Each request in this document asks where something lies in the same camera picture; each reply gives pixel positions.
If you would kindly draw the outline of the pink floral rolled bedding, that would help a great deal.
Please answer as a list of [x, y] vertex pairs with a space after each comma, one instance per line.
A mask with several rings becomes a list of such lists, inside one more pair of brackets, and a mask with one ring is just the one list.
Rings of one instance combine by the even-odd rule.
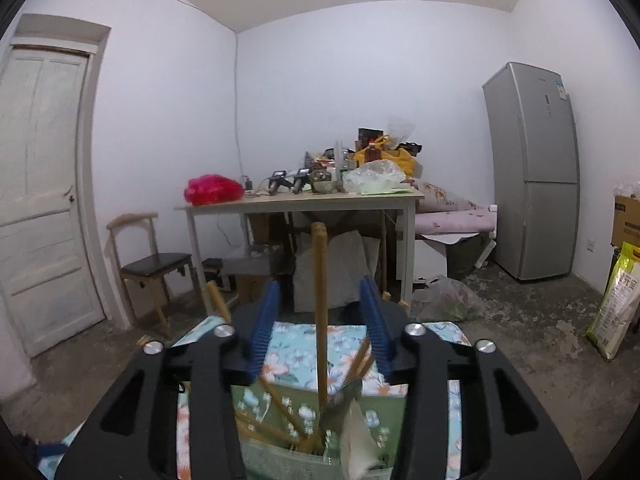
[[423, 197], [416, 204], [416, 234], [495, 233], [496, 205], [480, 206], [437, 185], [412, 178], [409, 183]]

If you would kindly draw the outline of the plastic bag on floor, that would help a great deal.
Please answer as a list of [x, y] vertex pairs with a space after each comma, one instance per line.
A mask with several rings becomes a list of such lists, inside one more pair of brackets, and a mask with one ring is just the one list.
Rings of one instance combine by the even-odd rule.
[[410, 304], [410, 316], [422, 322], [472, 321], [485, 311], [484, 301], [468, 285], [442, 275], [417, 289]]

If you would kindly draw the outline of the yellow green rice bag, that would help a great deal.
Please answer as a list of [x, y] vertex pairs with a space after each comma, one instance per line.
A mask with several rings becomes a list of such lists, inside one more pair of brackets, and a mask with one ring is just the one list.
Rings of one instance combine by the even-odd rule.
[[624, 243], [586, 336], [605, 361], [615, 358], [639, 307], [639, 248]]

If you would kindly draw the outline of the clear plastic bag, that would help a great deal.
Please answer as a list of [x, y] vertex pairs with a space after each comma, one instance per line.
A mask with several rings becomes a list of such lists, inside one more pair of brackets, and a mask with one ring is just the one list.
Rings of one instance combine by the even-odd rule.
[[405, 180], [406, 174], [396, 162], [378, 159], [346, 172], [343, 188], [346, 193], [359, 195], [388, 194], [399, 190]]

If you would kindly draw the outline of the floral blue tablecloth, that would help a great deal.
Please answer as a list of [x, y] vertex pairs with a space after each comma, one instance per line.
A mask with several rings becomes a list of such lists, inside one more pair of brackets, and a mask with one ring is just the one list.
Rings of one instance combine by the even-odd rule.
[[[363, 340], [366, 328], [362, 325], [343, 325], [328, 327], [328, 386], [329, 393], [337, 392], [345, 380], [352, 360]], [[311, 432], [312, 423], [318, 413], [316, 334], [310, 324], [292, 324], [277, 322], [273, 325], [272, 335], [264, 362], [264, 375], [283, 398], [290, 412], [296, 413], [303, 421], [306, 432]], [[393, 456], [397, 450], [402, 412], [405, 407], [405, 385], [391, 386], [375, 367], [371, 367], [363, 378], [361, 408], [370, 434], [380, 449], [380, 460], [385, 464], [371, 469], [368, 479], [387, 479]], [[270, 393], [265, 392], [258, 382], [249, 387], [233, 390], [235, 406], [245, 415], [258, 422], [265, 422], [274, 428], [285, 431], [295, 438], [297, 431], [286, 420], [274, 404]], [[448, 463], [446, 477], [457, 479], [461, 474], [462, 459], [462, 409], [460, 382], [448, 382]], [[258, 474], [276, 479], [293, 479], [303, 474], [308, 478], [337, 478], [342, 472], [337, 463], [338, 443], [334, 434], [329, 452], [320, 458], [301, 458], [295, 453], [270, 448], [268, 456], [255, 440], [248, 442], [243, 451], [243, 460], [247, 466], [254, 464]]]

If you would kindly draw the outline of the wooden chopstick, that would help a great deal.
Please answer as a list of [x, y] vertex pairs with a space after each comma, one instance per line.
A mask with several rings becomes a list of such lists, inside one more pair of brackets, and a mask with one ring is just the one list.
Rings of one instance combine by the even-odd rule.
[[320, 408], [329, 400], [328, 393], [328, 269], [326, 250], [328, 233], [322, 222], [311, 225], [312, 255], [314, 256], [314, 325], [316, 326], [317, 388]]
[[216, 309], [216, 315], [220, 316], [224, 320], [224, 322], [226, 322], [227, 324], [231, 324], [232, 323], [231, 312], [229, 310], [229, 307], [227, 306], [226, 300], [224, 300], [222, 293], [217, 287], [216, 282], [215, 281], [207, 282], [205, 287], [206, 287], [208, 296], [210, 300], [212, 300], [212, 303]]
[[260, 422], [239, 410], [234, 411], [234, 416], [239, 435], [245, 439], [252, 439], [288, 450], [296, 450], [302, 444], [302, 440], [299, 438], [294, 438], [283, 430], [266, 422]]
[[260, 375], [258, 377], [258, 382], [262, 385], [262, 388], [271, 396], [271, 400], [280, 413], [286, 418], [286, 420], [294, 427], [295, 431], [298, 433], [299, 437], [305, 437], [306, 432], [304, 428], [304, 424], [300, 421], [300, 419], [293, 413], [288, 410], [288, 407], [283, 403], [283, 398], [277, 392], [273, 385], [268, 382], [268, 380]]
[[343, 380], [343, 386], [353, 379], [365, 378], [373, 363], [374, 357], [372, 356], [370, 340], [368, 337], [364, 337], [356, 352], [356, 356], [354, 356], [350, 363], [350, 367]]

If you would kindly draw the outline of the white door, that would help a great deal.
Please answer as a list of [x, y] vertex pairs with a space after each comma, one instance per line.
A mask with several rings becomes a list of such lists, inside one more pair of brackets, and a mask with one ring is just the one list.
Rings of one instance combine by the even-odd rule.
[[1, 292], [28, 356], [104, 318], [85, 241], [85, 122], [108, 31], [23, 14], [1, 64]]

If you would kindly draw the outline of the white ceramic spoon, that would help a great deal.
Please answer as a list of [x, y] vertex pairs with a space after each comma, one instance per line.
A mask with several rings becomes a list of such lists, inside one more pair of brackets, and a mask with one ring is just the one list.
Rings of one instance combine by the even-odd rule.
[[381, 465], [380, 450], [371, 437], [366, 419], [357, 401], [349, 404], [340, 435], [341, 468], [345, 479], [359, 480]]

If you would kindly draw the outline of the metal spoon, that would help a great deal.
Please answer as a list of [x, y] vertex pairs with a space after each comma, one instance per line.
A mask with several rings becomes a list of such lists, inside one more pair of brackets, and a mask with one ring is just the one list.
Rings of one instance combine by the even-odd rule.
[[322, 408], [319, 428], [322, 431], [341, 433], [345, 418], [352, 402], [359, 401], [362, 393], [362, 380], [349, 379], [344, 385], [330, 396], [328, 403]]

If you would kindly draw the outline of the wooden chair black seat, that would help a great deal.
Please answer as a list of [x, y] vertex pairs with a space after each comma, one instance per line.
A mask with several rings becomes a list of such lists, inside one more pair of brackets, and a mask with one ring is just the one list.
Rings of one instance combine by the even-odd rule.
[[[190, 274], [194, 292], [200, 290], [200, 280], [196, 274], [192, 256], [185, 252], [161, 252], [157, 244], [157, 234], [154, 221], [158, 218], [155, 211], [128, 212], [120, 214], [107, 223], [108, 242], [114, 257], [117, 276], [125, 294], [130, 318], [138, 322], [136, 310], [132, 303], [127, 283], [136, 283], [141, 289], [147, 289], [151, 295], [152, 305], [162, 326], [163, 333], [170, 337], [171, 327], [169, 318], [163, 310], [163, 305], [171, 304], [172, 296], [166, 282], [168, 274], [178, 272], [183, 278]], [[143, 226], [148, 233], [151, 253], [139, 260], [122, 264], [117, 246], [117, 235], [130, 226]]]

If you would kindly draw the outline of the red plastic bag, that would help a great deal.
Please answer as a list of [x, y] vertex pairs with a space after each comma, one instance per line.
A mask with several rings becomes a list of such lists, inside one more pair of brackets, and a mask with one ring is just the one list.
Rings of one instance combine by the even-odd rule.
[[235, 202], [244, 196], [238, 181], [220, 174], [204, 174], [190, 179], [183, 191], [186, 202], [194, 207]]

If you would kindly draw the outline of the cardboard box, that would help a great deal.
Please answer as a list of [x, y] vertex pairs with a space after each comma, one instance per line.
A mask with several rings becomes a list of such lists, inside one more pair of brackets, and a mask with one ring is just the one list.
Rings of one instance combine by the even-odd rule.
[[639, 246], [640, 202], [633, 197], [617, 195], [614, 200], [611, 245], [623, 247], [624, 243]]

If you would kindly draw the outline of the silver refrigerator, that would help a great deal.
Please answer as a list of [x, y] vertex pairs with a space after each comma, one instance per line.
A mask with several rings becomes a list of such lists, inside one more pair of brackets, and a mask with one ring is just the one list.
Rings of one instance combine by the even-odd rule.
[[498, 206], [496, 261], [523, 282], [569, 274], [579, 220], [579, 158], [562, 78], [509, 62], [483, 92]]

